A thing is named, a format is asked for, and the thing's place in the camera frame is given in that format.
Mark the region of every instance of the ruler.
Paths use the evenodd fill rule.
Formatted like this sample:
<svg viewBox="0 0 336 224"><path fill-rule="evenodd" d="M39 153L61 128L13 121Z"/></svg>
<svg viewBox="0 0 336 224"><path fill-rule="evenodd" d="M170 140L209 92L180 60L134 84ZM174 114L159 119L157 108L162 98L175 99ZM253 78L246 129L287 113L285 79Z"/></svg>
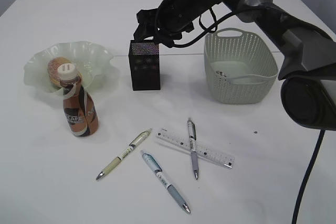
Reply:
<svg viewBox="0 0 336 224"><path fill-rule="evenodd" d="M170 133L168 130L161 128L156 137L162 140L165 140L173 145L176 145L182 149L190 151L189 140L186 140L180 136ZM199 141L197 141L197 155L202 157L212 163L215 163L220 166L227 168L232 168L235 158L224 152L214 150L213 148L206 147Z"/></svg>

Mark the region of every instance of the white tabletop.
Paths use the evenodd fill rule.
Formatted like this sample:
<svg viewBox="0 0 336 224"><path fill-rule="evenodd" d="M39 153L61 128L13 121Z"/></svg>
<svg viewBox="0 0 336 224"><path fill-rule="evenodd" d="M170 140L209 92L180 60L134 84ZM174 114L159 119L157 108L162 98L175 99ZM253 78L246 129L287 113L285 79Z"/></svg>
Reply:
<svg viewBox="0 0 336 224"><path fill-rule="evenodd" d="M86 40L109 48L115 55L127 55L130 39L137 28L136 14L141 9L157 8L162 0L17 0L0 19L0 41L7 47L11 43L25 41L27 58L59 42ZM301 1L274 0L290 14L313 23L334 39L334 33ZM218 18L229 12L224 5L216 5ZM212 24L209 13L203 15L203 22ZM260 35L273 52L278 48L254 23L246 24L232 17L219 28L236 27ZM184 34L176 43L183 44L195 38L202 30L195 22L195 30ZM202 54L203 39L184 49L168 49L161 46L162 55Z"/></svg>
<svg viewBox="0 0 336 224"><path fill-rule="evenodd" d="M259 104L224 105L207 90L202 55L166 55L160 57L162 90L134 92L127 57L115 57L104 89L92 92L99 130L76 138L69 131L60 97L24 86L23 65L36 51L62 41L85 39L127 51L128 41L122 43L120 37L129 40L129 36L116 36L103 24L81 26L87 14L66 10L69 5L63 1L34 3L41 8L18 0L0 18L1 224L290 223L318 131L298 126L285 113L280 81ZM110 17L104 10L110 7L100 4L98 13L107 22ZM96 14L97 8L88 12ZM61 24L56 21L60 16ZM301 17L319 22L310 13ZM282 54L274 56L280 65ZM104 180L95 181L141 131L165 127L185 135L188 116L195 121L199 140L235 156L232 170L200 161L196 181L190 157L159 145L153 134ZM298 223L335 223L335 137L334 132L326 133ZM190 205L190 216L145 165L141 149L162 165Z"/></svg>

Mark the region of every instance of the bottle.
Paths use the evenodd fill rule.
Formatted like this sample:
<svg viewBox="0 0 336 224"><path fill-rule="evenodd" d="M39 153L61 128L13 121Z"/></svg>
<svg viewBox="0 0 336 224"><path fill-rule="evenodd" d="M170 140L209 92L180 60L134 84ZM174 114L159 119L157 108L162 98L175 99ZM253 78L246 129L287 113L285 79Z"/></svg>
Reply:
<svg viewBox="0 0 336 224"><path fill-rule="evenodd" d="M81 77L74 64L58 67L60 85L63 87L63 109L75 136L89 136L98 128L98 118L91 96L83 88Z"/></svg>

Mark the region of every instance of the bread roll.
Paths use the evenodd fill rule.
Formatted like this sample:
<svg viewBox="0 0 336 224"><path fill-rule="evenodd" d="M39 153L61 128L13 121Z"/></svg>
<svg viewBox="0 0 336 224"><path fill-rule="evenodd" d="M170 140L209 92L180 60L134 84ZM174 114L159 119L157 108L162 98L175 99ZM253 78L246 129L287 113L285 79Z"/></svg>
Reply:
<svg viewBox="0 0 336 224"><path fill-rule="evenodd" d="M66 64L66 63L72 63L72 62L64 57L57 57L55 59L52 59L48 63L48 74L50 77L50 81L52 82L52 84L54 84L55 86L59 88L61 88L61 85L59 84L59 77L57 75L57 69L62 64Z"/></svg>

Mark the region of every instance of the gray basket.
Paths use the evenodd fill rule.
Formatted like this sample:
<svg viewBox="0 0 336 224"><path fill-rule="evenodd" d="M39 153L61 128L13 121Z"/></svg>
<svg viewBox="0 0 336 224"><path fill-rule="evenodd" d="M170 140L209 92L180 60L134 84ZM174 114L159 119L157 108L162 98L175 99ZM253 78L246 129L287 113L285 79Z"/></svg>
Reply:
<svg viewBox="0 0 336 224"><path fill-rule="evenodd" d="M238 37L221 37L238 31ZM256 34L236 28L219 30L205 37L204 64L212 96L226 104L260 102L271 89L278 67L271 51Z"/></svg>

